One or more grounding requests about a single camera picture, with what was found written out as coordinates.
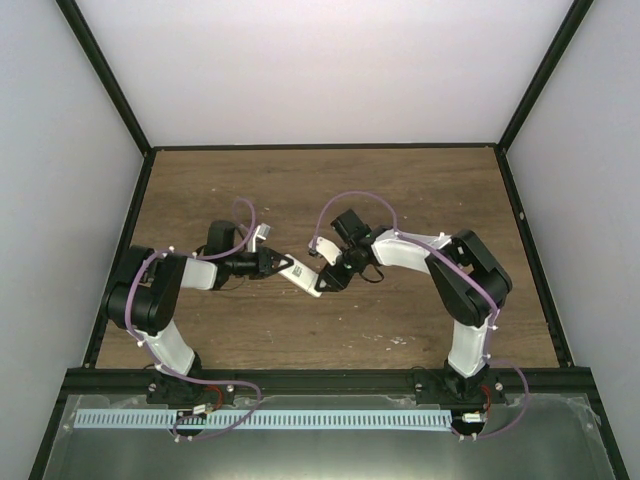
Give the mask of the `metal front plate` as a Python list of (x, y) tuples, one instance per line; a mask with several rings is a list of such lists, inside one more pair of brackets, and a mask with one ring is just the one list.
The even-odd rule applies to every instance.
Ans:
[[(75, 429), (81, 409), (176, 410), (74, 396), (46, 479), (611, 479), (600, 422), (580, 396), (510, 396), (490, 437), (408, 430)], [(259, 410), (439, 410), (409, 397), (271, 397)]]

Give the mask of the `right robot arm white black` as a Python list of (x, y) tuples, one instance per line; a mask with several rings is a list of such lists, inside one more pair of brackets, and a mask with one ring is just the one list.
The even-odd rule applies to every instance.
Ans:
[(505, 269), (471, 230), (454, 235), (410, 234), (396, 226), (375, 229), (351, 209), (331, 222), (343, 244), (315, 234), (309, 253), (326, 260), (314, 288), (339, 292), (367, 267), (398, 267), (429, 275), (453, 319), (451, 349), (442, 382), (447, 396), (465, 403), (475, 396), (489, 369), (489, 338), (513, 284)]

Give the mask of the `white remote control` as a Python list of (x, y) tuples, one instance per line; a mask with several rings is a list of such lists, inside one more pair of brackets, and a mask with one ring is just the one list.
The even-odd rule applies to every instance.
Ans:
[(310, 267), (289, 254), (286, 254), (284, 259), (280, 261), (280, 267), (282, 267), (282, 270), (278, 274), (298, 289), (314, 298), (319, 298), (322, 295), (316, 289), (316, 283), (319, 279), (318, 273)]

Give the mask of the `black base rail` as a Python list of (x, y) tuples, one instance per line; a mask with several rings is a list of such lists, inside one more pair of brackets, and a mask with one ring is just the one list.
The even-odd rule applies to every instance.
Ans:
[[(464, 399), (445, 390), (438, 370), (206, 370), (222, 383), (223, 401), (238, 396), (253, 398), (254, 391), (236, 387), (232, 380), (257, 385), (264, 397), (329, 395), (409, 395), (419, 404), (478, 405), (484, 394), (475, 390)], [(599, 394), (591, 370), (584, 367), (526, 369), (524, 376), (532, 394), (578, 394), (597, 401)], [(188, 406), (214, 400), (216, 394), (202, 386), (155, 373), (152, 370), (71, 369), (66, 373), (59, 397), (69, 395), (144, 395), (152, 404)]]

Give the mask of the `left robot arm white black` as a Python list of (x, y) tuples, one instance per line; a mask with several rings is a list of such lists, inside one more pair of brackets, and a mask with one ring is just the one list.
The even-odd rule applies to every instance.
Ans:
[(262, 280), (293, 266), (292, 259), (262, 245), (267, 234), (264, 224), (249, 230), (217, 220), (206, 243), (189, 256), (130, 247), (109, 281), (101, 312), (150, 354), (154, 383), (166, 386), (181, 403), (228, 386), (259, 392), (244, 381), (212, 385), (204, 380), (200, 356), (183, 339), (174, 313), (183, 289), (220, 291), (232, 277)]

